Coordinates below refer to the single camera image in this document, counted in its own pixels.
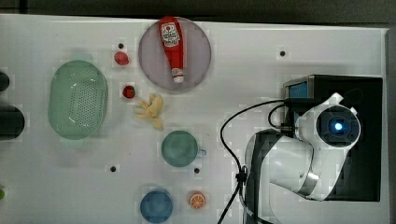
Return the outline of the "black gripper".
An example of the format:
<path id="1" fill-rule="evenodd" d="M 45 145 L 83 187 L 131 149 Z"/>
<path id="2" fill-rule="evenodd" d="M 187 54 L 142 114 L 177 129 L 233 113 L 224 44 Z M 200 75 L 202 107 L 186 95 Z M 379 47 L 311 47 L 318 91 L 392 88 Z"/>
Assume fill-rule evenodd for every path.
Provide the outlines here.
<path id="1" fill-rule="evenodd" d="M 282 126 L 284 129 L 281 131 L 288 137 L 295 136 L 295 126 L 297 118 L 302 116 L 306 111 L 320 104 L 320 100 L 314 98 L 288 98 L 284 102 L 286 115 Z"/>

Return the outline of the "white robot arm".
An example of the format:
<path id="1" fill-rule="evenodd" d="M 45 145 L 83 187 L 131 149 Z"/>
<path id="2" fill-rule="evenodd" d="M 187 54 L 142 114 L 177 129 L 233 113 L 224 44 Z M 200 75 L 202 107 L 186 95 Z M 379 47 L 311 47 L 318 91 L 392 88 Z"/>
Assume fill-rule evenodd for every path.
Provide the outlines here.
<path id="1" fill-rule="evenodd" d="M 342 101 L 336 92 L 309 108 L 292 125 L 293 137 L 274 129 L 252 135 L 245 153 L 247 182 L 240 194 L 243 224 L 281 224 L 271 208 L 271 185 L 311 201 L 331 194 L 347 153 L 361 137 L 356 109 Z"/>

